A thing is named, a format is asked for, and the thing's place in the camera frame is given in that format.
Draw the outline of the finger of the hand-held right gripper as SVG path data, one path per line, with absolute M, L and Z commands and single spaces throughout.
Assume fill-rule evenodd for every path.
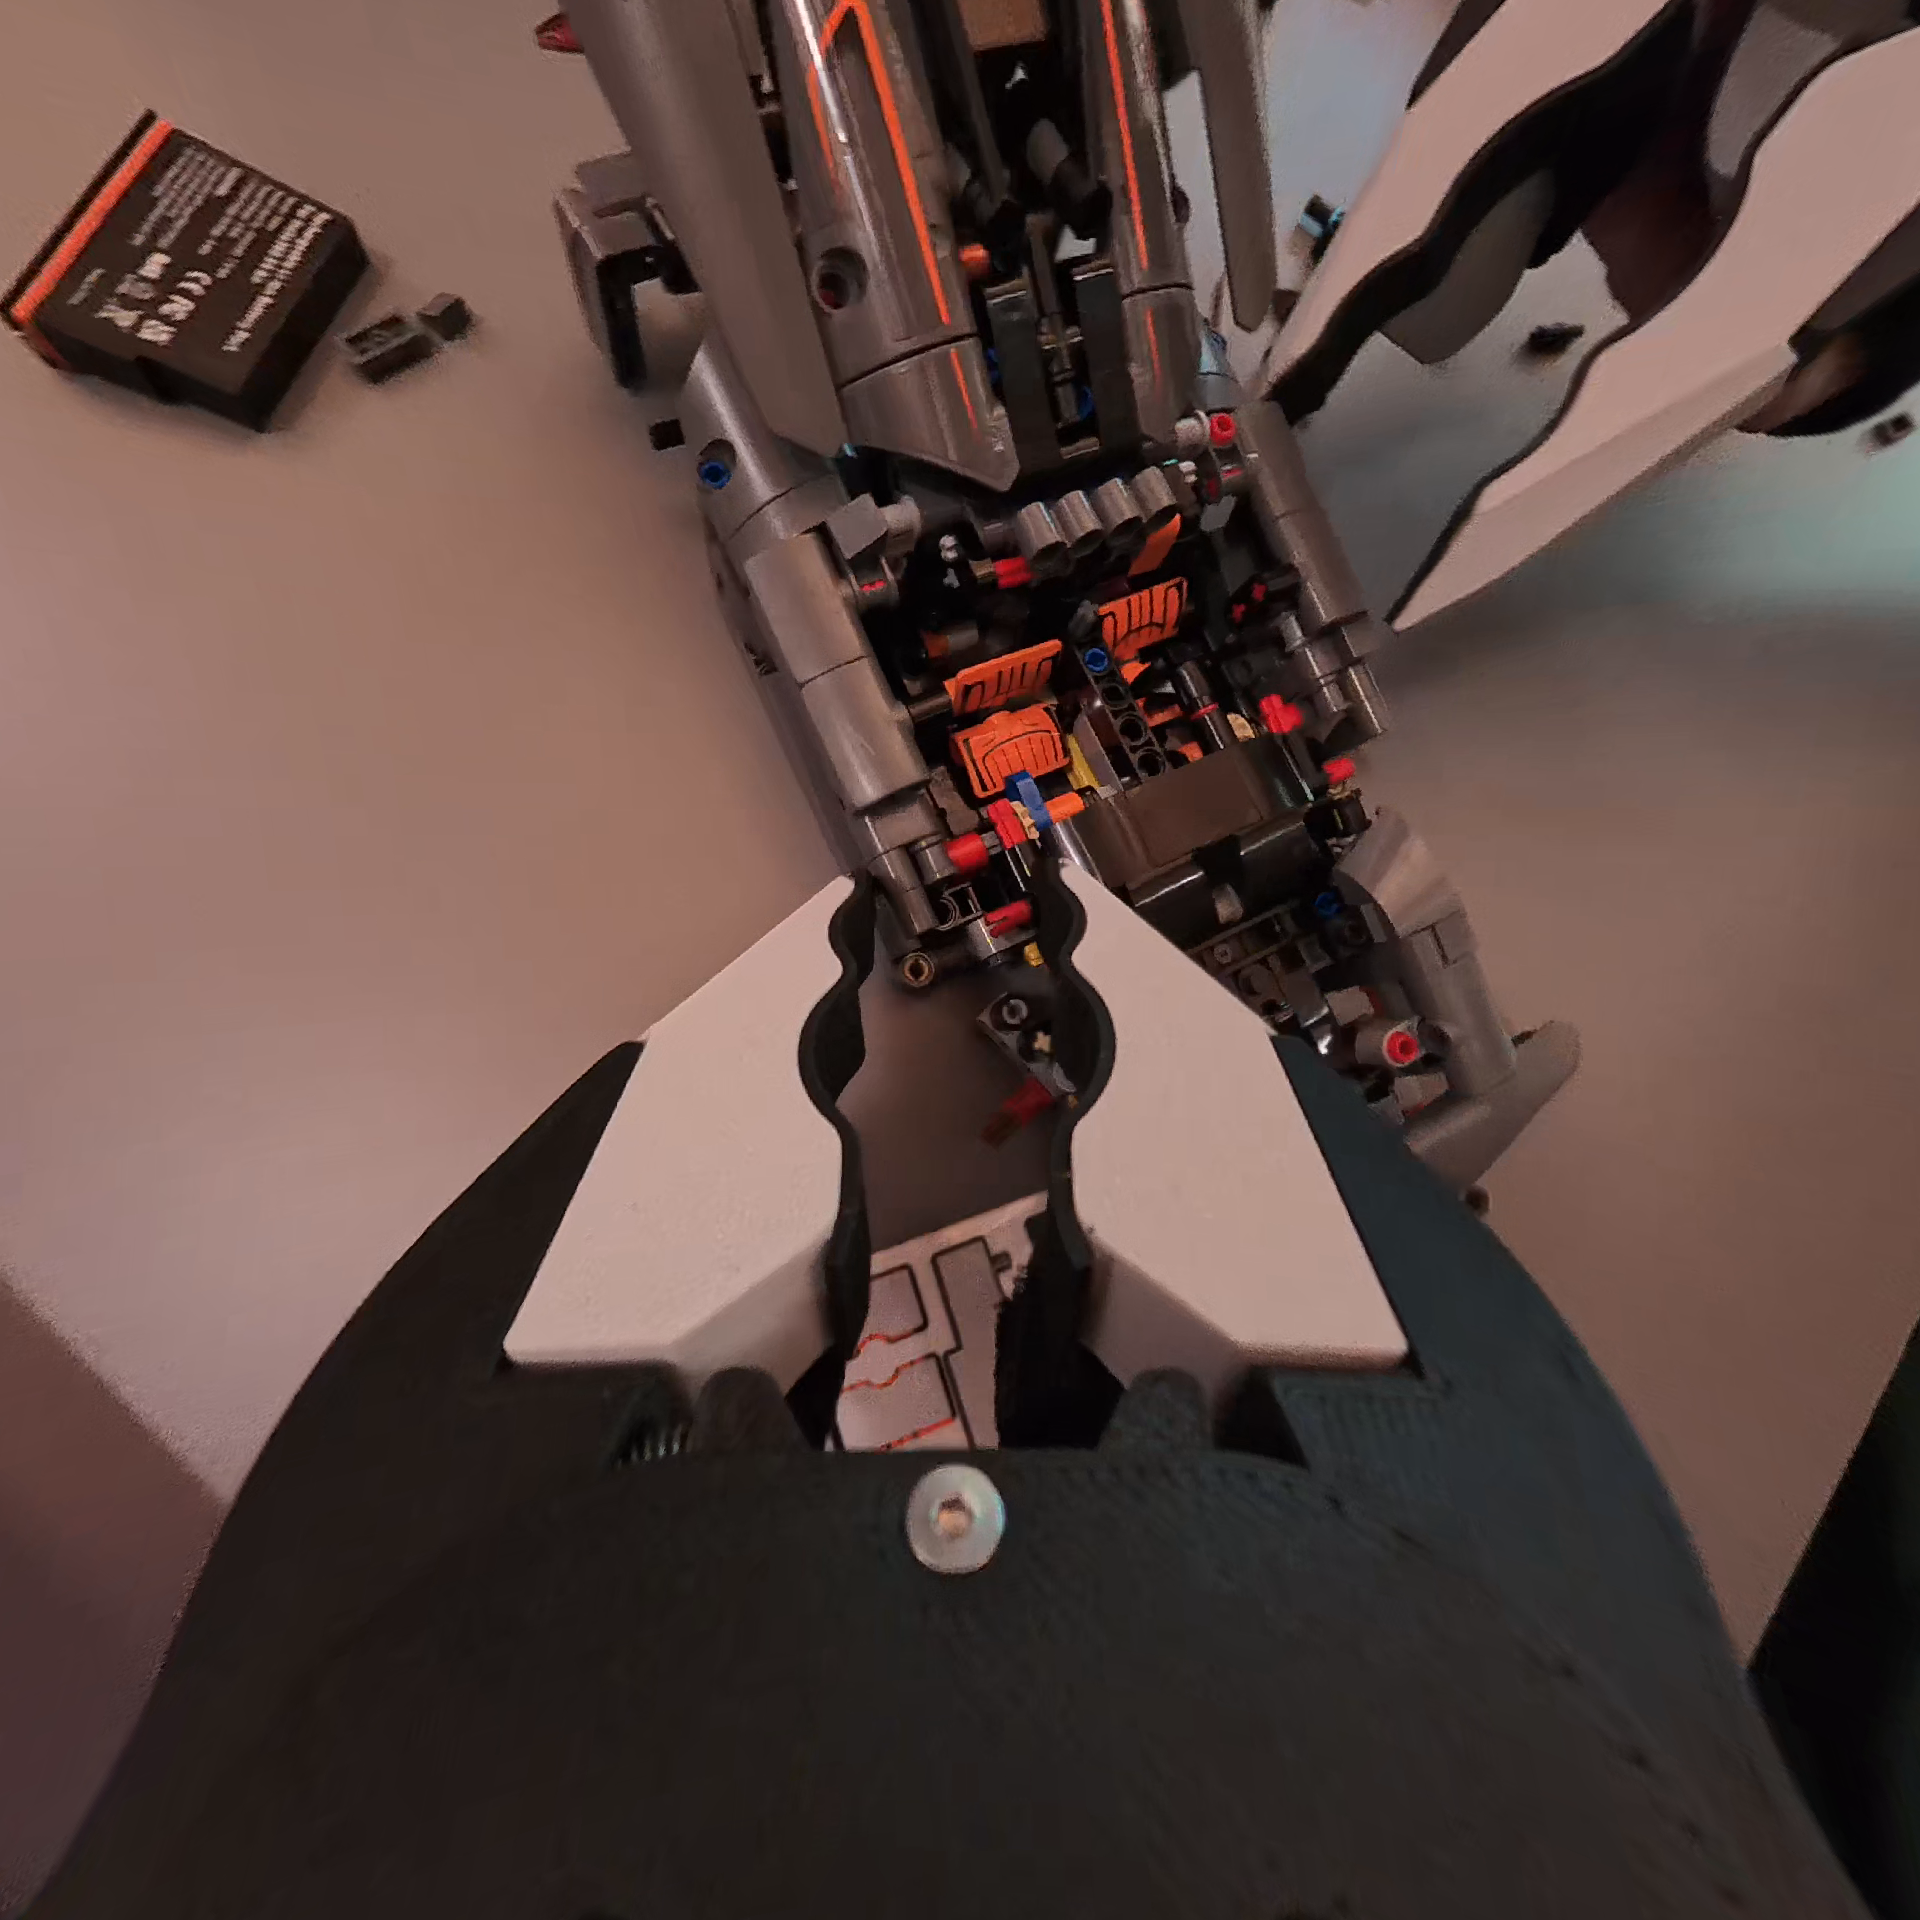
M 1461 353 L 1639 161 L 1687 69 L 1687 2 L 1461 4 L 1277 336 L 1267 396 L 1318 413 L 1370 340 Z
M 1917 32 L 1831 60 L 1765 125 L 1696 276 L 1603 340 L 1482 480 L 1389 612 L 1405 631 L 1530 562 L 1637 482 L 1778 398 L 1820 332 L 1917 273 Z

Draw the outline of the dark grey lego connector piece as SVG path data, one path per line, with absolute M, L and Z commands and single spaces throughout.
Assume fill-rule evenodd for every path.
M 1053 995 L 1038 989 L 1004 993 L 978 1015 L 978 1028 L 1021 1073 L 1021 1086 L 1006 1096 L 984 1127 L 985 1144 L 1002 1146 L 1058 1107 L 1077 1103 L 1055 1043 Z

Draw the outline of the black battery pack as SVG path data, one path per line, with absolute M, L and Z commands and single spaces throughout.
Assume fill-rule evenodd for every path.
M 146 110 L 4 325 L 60 372 L 263 435 L 368 271 L 344 213 Z

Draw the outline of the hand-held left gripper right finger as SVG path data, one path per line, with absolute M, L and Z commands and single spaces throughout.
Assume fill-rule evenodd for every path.
M 1390 1374 L 1409 1342 L 1269 1028 L 1075 864 L 1036 877 L 1071 1105 L 1002 1314 L 1000 1431 L 1097 1431 L 1176 1370 Z

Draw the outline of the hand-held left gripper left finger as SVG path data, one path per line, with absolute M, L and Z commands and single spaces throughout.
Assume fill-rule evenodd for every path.
M 506 1336 L 521 1366 L 758 1368 L 827 1431 L 870 1303 L 860 1144 L 875 898 L 840 877 L 655 1021 Z

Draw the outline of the white sticker sheet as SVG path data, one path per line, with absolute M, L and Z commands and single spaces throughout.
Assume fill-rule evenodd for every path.
M 1025 1278 L 1028 1226 L 1045 1206 L 1045 1194 L 1028 1194 L 874 1256 L 868 1321 L 832 1448 L 997 1448 L 999 1314 Z

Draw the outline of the grey lego car model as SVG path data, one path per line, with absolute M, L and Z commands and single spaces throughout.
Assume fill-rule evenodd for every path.
M 902 989 L 1034 971 L 1043 849 L 1471 1191 L 1571 1079 L 1372 808 L 1379 625 L 1208 325 L 1165 129 L 1196 71 L 1236 317 L 1275 295 L 1232 4 L 562 4 L 623 150 L 558 198 L 616 381 L 694 301 L 707 562 Z

